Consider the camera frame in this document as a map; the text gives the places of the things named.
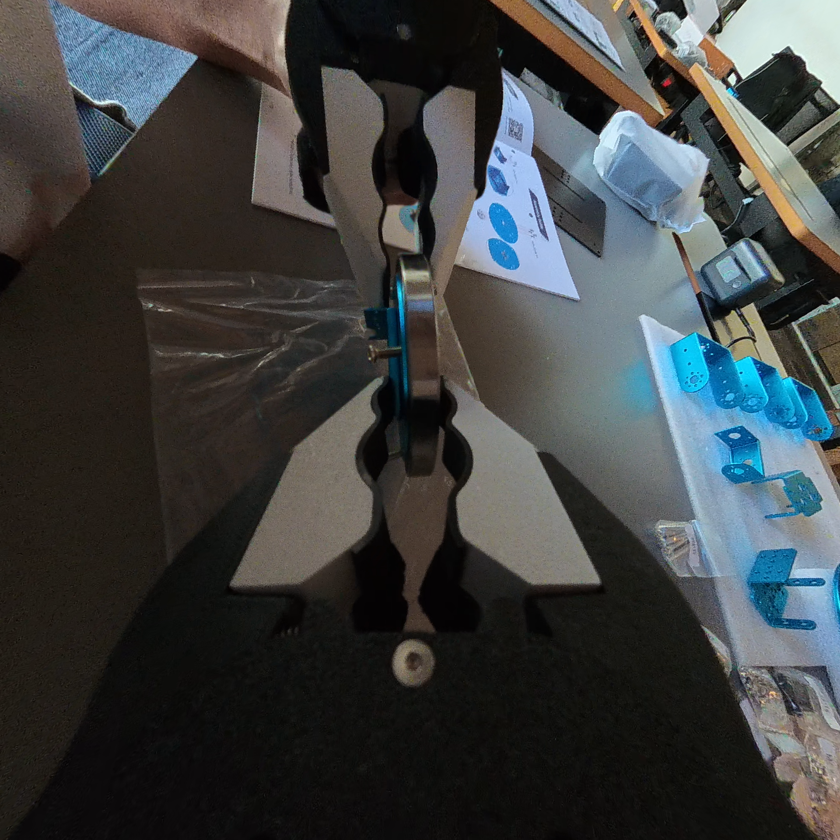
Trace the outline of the black metal plate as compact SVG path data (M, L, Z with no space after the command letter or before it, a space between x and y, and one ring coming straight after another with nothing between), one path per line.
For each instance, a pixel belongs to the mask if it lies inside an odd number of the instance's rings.
M560 164L535 148L553 222L595 256L603 256L606 204Z

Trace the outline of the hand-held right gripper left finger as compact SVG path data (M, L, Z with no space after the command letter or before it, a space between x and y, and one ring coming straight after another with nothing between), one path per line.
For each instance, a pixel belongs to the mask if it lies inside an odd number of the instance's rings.
M330 601L362 632L399 633L408 604L379 478L394 387L374 380L294 447L229 587Z

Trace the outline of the grey desk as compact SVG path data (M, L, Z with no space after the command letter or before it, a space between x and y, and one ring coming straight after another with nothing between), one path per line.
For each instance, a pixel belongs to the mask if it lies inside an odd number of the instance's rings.
M549 456L603 591L430 637L225 593L283 457L171 567L137 269L342 280L334 232L251 206L259 89L197 62L2 295L2 838L812 838L648 550L689 501L638 324L701 329L671 237L605 196L578 303L459 270L489 408Z

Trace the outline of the person's left forearm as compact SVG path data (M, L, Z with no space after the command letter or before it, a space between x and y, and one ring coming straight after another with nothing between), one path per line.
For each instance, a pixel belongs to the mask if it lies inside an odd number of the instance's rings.
M242 72L290 95L289 1L67 1L105 25Z

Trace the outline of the white foam sheet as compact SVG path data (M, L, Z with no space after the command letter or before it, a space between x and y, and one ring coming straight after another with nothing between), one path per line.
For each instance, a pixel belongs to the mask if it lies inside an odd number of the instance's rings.
M729 647L741 666L825 666L838 682L838 618L833 576L839 561L839 512L833 476L816 446L798 431L771 423L765 415L723 409L710 386L684 392L670 345L682 336L649 316L639 318L668 428L684 475L693 519L698 521ZM807 518L767 519L784 509L787 498L778 480L734 485L721 473L728 447L715 433L743 425L758 438L770 475L798 469L813 480L822 510ZM813 631L769 626L753 605L747 583L762 550L795 549L791 575L817 577L818 587L793 587L784 615L812 620Z

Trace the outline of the white instruction booklet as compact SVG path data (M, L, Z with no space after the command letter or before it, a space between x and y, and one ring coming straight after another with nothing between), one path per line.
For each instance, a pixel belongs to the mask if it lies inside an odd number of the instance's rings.
M554 225L533 150L529 100L501 72L502 111L486 168L486 189L474 203L456 264L554 295L579 300ZM334 228L332 217L303 197L292 101L261 87L252 203Z

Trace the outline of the translucent plastic parts bag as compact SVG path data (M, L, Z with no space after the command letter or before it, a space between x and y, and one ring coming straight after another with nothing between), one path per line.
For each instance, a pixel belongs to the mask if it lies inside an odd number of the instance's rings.
M593 154L604 183L648 221L678 234L705 220L700 195L709 159L651 128L632 111L613 114Z

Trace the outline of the dark blue multi-hole bracket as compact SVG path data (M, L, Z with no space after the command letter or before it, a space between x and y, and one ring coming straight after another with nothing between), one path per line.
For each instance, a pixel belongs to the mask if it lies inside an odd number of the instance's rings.
M772 481L782 481L782 489L789 501L786 511L776 512L765 516L766 519L791 518L796 516L811 517L823 509L823 497L816 488L813 480L799 469L780 472L771 476L763 476L754 480L754 485Z

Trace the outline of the wooden edged background desk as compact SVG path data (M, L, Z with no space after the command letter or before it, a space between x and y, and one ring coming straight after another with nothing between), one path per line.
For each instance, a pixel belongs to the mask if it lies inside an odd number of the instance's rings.
M689 69L706 105L758 181L790 234L836 274L839 219L820 189L782 143L699 65Z
M493 1L501 64L515 77L529 70L560 93L564 110L594 133L618 109L639 114L656 127L662 106L630 46L613 6L582 1L604 25L620 59L614 64L544 2Z

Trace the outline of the clear flat plastic bag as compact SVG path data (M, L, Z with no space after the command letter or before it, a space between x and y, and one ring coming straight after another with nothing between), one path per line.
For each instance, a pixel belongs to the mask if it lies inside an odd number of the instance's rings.
M172 560L257 476L377 376L352 280L139 269Z

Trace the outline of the pile of small hardware bags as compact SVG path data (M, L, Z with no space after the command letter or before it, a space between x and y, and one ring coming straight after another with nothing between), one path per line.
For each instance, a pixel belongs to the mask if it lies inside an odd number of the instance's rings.
M838 710L799 668L739 668L741 707L771 772L818 838L839 838Z

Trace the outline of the white paper sheet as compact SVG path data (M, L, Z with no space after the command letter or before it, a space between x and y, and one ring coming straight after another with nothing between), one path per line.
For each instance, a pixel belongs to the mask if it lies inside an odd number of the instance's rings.
M543 3L586 38L604 56L624 69L621 57L603 23L581 3L577 1L543 1Z

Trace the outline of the wide blue U bracket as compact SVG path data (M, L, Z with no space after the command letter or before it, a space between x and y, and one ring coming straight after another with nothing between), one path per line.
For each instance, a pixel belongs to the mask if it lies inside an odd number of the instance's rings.
M759 552L747 579L750 599L770 627L812 632L816 630L813 620L784 616L789 588L820 587L825 584L823 578L791 577L796 554L795 549L766 549Z

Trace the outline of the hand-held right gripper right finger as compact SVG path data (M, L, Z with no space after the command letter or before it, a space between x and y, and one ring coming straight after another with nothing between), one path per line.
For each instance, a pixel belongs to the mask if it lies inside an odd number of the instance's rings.
M443 465L454 481L420 607L437 633L471 633L496 601L602 587L537 450L456 385L441 392Z

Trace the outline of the clear bag of long screws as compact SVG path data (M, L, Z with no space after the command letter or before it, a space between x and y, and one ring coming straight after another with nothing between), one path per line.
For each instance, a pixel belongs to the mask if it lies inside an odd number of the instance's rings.
M654 537L667 566L678 577L719 576L698 520L659 520L654 525Z

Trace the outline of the grey screen device on stand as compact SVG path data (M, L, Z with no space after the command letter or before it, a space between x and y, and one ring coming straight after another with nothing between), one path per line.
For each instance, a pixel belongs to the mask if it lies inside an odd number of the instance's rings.
M742 238L700 268L700 284L722 310L760 301L784 286L784 277L767 250Z

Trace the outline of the small blue U bracket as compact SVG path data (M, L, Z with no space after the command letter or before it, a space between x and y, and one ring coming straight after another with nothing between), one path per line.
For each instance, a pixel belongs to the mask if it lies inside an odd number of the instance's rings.
M721 467L727 480L739 485L765 478L760 441L745 426L723 429L715 437L728 449L728 462Z

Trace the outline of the grey woven fabric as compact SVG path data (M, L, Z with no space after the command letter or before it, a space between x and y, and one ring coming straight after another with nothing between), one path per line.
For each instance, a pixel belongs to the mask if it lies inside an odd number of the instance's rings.
M95 181L195 62L194 55L49 2Z

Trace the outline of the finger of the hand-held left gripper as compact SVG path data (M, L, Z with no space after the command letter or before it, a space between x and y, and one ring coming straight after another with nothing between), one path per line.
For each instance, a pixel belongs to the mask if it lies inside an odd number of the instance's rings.
M475 116L475 93L447 86L425 101L411 129L419 178L416 222L434 292L446 289L477 197Z
M383 98L350 69L321 68L329 171L322 188L363 301L387 301L385 200L375 176L386 128Z

